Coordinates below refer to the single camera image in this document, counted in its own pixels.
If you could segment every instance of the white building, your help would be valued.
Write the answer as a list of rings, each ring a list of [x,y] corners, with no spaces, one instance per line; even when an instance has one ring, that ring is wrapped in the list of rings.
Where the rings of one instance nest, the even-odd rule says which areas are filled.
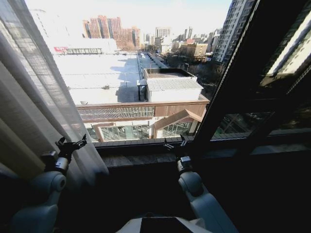
[[[171,36],[171,28],[170,27],[156,27],[155,36],[156,37]]]
[[[156,37],[155,49],[159,50],[160,54],[166,54],[172,50],[172,39],[169,36]]]

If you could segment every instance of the window of building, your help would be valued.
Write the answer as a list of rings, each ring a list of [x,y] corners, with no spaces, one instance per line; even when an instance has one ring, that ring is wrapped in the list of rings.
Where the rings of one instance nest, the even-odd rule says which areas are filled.
[[[179,135],[189,135],[192,123],[175,123],[163,128],[164,137],[178,137]]]
[[[148,125],[102,127],[101,131],[105,141],[149,138]]]

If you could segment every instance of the small rooftop structure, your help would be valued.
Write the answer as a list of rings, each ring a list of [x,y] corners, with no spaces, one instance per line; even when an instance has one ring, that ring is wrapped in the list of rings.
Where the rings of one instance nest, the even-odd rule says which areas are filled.
[[[179,68],[144,69],[144,77],[150,102],[198,100],[203,89],[196,76]]]
[[[203,89],[191,78],[155,78],[148,79],[147,84],[150,91]]]
[[[145,79],[191,77],[196,80],[196,76],[179,68],[144,69],[144,77]]]

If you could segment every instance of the skyscraper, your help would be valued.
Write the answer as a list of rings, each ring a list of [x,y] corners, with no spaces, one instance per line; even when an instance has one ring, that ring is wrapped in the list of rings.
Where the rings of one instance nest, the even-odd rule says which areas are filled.
[[[184,40],[191,39],[192,36],[192,27],[189,27],[189,29],[185,29],[185,34],[184,34]]]
[[[86,38],[111,38],[117,43],[119,49],[138,49],[140,46],[140,29],[121,27],[121,19],[98,16],[91,18],[90,22],[83,20],[84,37]]]
[[[233,0],[228,10],[213,59],[227,64],[255,0]]]
[[[98,16],[98,23],[100,24],[102,38],[110,38],[107,17]]]
[[[156,37],[171,36],[171,28],[170,27],[156,27],[155,36]]]
[[[207,50],[206,52],[214,52],[218,43],[221,29],[216,29],[215,31],[208,34],[207,38]]]

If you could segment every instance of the apartment building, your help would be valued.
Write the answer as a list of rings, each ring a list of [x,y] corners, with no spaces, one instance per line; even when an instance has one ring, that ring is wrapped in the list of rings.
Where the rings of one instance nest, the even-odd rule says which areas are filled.
[[[213,59],[227,64],[255,0],[233,0],[220,33]]]

